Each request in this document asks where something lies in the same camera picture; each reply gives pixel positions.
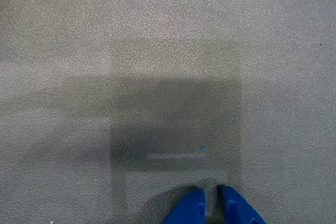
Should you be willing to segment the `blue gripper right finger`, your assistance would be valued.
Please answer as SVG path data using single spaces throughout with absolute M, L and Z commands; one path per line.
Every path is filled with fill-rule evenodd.
M 219 191 L 226 224 L 265 224 L 258 212 L 234 188 L 222 185 Z

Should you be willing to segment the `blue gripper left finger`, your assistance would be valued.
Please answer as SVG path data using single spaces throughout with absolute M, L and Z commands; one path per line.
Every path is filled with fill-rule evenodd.
M 163 219 L 163 224 L 204 224 L 206 200 L 205 192 L 193 188 L 185 194 Z

